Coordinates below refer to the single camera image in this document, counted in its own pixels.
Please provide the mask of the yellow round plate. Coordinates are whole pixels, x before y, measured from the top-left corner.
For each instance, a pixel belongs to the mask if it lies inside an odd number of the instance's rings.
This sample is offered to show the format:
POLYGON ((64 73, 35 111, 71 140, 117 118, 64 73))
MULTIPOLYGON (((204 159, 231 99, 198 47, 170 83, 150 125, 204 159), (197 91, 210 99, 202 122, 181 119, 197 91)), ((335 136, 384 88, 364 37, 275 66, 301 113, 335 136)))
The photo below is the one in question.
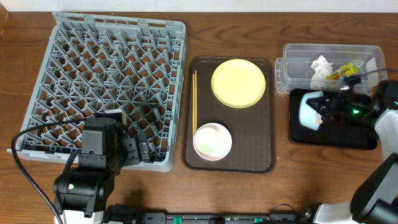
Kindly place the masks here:
POLYGON ((266 79, 253 62, 231 59, 217 66, 212 74, 211 88, 222 104, 232 108, 247 108, 262 98, 266 79))

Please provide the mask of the black waste tray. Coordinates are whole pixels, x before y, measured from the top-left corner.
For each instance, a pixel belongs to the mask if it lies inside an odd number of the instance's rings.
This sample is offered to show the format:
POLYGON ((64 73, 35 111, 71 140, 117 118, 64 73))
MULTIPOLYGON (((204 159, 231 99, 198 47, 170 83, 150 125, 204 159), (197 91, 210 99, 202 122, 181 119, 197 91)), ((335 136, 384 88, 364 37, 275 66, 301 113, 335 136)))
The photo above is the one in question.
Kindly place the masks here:
POLYGON ((373 150, 377 147, 376 133, 366 126, 347 126, 332 121, 323 122, 316 131, 302 126, 299 121, 300 102, 303 95, 309 92, 310 90, 298 88, 290 92, 289 138, 291 141, 364 150, 373 150))

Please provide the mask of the pink bowl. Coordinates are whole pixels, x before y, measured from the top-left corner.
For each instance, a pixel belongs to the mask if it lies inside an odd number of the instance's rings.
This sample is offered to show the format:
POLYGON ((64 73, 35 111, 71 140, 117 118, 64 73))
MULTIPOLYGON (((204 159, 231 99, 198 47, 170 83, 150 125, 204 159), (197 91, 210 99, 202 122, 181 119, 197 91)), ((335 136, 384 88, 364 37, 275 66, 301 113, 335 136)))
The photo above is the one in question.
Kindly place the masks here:
POLYGON ((229 154, 232 145, 230 131, 219 123, 206 123, 200 126, 193 136, 195 152, 206 161, 223 159, 229 154))

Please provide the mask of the green snack wrapper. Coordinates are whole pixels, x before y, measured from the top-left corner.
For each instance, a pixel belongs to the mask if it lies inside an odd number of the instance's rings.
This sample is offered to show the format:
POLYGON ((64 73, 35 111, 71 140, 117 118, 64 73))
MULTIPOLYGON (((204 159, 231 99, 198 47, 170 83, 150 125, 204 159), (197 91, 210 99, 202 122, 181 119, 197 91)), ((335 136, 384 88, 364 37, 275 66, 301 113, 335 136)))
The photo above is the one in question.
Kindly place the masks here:
POLYGON ((349 77, 355 75, 360 71, 359 67, 355 66, 352 62, 342 65, 334 73, 327 76, 327 80, 338 80, 343 77, 349 77))

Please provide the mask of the clear plastic waste bin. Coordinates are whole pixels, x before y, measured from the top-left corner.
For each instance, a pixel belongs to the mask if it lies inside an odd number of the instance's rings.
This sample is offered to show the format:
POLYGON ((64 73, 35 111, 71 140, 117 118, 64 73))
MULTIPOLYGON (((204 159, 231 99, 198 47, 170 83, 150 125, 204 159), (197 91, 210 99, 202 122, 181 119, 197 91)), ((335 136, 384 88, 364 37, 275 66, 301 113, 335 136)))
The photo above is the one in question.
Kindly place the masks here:
POLYGON ((360 73, 386 67, 382 49, 373 45, 341 44, 286 44, 283 56, 275 61, 275 87, 280 94, 289 94, 293 89, 338 91, 338 80, 312 80, 315 74, 311 67, 318 57, 324 57, 335 71, 352 63, 360 73))

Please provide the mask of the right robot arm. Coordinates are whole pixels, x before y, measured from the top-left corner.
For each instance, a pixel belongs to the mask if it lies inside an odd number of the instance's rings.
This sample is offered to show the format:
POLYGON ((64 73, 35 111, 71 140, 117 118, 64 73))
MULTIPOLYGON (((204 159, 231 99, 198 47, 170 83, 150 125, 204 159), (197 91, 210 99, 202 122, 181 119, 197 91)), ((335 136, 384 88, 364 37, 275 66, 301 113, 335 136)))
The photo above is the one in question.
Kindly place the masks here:
POLYGON ((319 133, 332 121, 340 131, 327 136, 334 141, 356 140, 348 128, 364 126, 381 143, 382 164, 358 187, 350 202, 319 203, 303 218, 308 223, 397 223, 397 81, 383 80, 369 102, 354 93, 355 82, 345 78, 339 93, 313 91, 300 100, 299 121, 319 133))

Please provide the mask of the wooden chopstick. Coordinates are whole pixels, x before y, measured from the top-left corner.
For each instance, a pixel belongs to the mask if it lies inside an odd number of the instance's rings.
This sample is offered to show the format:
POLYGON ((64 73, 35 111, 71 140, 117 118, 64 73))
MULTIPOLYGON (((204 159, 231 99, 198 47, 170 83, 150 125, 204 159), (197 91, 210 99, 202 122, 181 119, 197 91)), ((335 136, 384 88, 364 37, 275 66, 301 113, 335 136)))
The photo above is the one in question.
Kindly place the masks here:
POLYGON ((193 134, 197 131, 197 71, 193 74, 193 134))
POLYGON ((197 80, 197 71, 195 71, 192 77, 192 137, 194 138, 195 133, 197 131, 197 122, 196 122, 196 80, 197 80))

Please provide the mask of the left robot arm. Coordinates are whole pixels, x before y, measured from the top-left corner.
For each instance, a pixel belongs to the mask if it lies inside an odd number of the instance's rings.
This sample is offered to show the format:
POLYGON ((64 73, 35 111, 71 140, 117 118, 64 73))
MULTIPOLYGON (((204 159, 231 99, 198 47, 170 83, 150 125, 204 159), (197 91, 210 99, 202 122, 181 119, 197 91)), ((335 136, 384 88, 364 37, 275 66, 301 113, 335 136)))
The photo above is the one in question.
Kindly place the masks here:
POLYGON ((80 151, 70 154, 53 185, 55 209, 62 223, 134 223, 119 206, 107 211, 114 180, 124 166, 149 160, 147 136, 129 136, 120 119, 91 118, 85 121, 80 151))

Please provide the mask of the grey dishwasher rack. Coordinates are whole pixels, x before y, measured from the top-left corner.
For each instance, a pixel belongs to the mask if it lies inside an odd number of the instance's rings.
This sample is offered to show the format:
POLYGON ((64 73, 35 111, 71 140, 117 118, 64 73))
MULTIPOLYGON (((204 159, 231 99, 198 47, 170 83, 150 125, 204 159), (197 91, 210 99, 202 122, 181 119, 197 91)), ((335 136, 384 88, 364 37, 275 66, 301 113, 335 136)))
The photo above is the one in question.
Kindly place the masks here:
POLYGON ((16 143, 25 160, 65 163, 81 148, 76 119, 127 114, 130 136, 145 133, 149 160, 174 166, 188 37, 180 21, 56 12, 56 25, 16 143))

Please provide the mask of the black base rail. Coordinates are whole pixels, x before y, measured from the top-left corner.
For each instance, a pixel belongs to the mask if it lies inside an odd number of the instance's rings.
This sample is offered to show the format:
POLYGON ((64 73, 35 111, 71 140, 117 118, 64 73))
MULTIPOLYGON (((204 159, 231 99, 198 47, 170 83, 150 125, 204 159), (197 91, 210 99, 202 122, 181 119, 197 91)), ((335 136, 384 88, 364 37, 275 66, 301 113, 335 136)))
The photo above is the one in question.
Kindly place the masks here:
POLYGON ((102 223, 120 224, 259 224, 301 223, 299 216, 288 213, 265 215, 194 214, 146 212, 126 205, 111 205, 104 212, 102 223))

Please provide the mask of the white tissue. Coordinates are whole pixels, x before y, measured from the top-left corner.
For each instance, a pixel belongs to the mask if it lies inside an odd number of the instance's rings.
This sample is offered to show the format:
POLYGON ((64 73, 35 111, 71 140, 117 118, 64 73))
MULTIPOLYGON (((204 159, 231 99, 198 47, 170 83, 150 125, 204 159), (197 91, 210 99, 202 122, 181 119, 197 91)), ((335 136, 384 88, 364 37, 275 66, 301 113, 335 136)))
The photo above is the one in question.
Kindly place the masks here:
POLYGON ((332 63, 329 63, 324 56, 319 56, 311 64, 314 74, 311 78, 310 88, 319 90, 326 85, 326 79, 333 73, 332 63))

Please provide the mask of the light blue bowl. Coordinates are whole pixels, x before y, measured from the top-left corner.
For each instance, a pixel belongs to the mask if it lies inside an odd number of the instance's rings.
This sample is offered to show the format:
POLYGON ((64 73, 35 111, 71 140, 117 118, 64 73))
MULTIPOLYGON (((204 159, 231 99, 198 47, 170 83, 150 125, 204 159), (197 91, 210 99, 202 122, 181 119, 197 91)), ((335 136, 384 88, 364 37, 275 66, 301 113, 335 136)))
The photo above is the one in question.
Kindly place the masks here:
POLYGON ((299 107, 299 121, 302 126, 317 131, 323 120, 313 108, 307 104, 307 100, 323 96, 322 91, 315 91, 303 95, 299 107))

